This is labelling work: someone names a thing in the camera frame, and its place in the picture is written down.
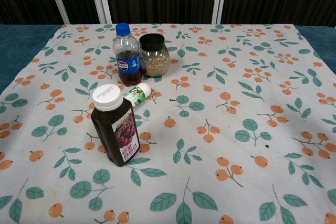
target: pepsi label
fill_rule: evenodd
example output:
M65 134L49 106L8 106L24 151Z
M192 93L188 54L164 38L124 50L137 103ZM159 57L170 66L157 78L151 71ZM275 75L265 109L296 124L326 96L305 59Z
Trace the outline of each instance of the pepsi label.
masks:
M131 59L117 58L119 71L122 73L135 73L140 69L140 55Z

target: floral tablecloth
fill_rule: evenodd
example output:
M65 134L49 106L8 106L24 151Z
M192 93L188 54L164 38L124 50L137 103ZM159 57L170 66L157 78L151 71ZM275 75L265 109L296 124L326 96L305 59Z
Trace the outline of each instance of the floral tablecloth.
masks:
M1 223L336 223L336 78L293 25L131 25L144 77L123 167L90 120L115 25L64 25L0 96Z

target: plastic bottle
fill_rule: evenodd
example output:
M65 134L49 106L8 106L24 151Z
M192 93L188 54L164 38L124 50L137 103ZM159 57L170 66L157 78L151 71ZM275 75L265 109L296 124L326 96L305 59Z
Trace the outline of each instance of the plastic bottle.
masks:
M147 83L141 82L123 95L124 98L132 103L133 108L143 102L151 93L151 88Z
M139 43L131 35L127 23L118 23L115 28L117 38L113 41L112 49L118 63L119 78L127 87L137 85L142 79Z
M99 139L109 160L123 166L140 148L132 103L112 84L99 86L92 97L95 108L91 119Z

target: blue bottle cap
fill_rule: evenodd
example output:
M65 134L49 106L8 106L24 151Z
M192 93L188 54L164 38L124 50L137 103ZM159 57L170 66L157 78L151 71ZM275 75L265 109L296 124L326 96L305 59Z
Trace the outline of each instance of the blue bottle cap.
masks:
M126 36L131 33L127 23L118 23L115 28L118 36Z

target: cap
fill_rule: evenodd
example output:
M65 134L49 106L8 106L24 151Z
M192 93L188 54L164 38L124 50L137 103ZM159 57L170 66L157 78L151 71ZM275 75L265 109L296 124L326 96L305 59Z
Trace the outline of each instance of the cap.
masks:
M138 86L144 92L146 98L151 94L151 87L149 87L147 83L141 82L136 86Z
M92 94L92 98L94 106L101 111L115 110L123 102L120 89L113 84L97 87Z
M164 37L160 34L145 34L139 39L142 50L159 51L164 47Z
M118 23L115 28L118 36L126 36L131 33L127 23Z

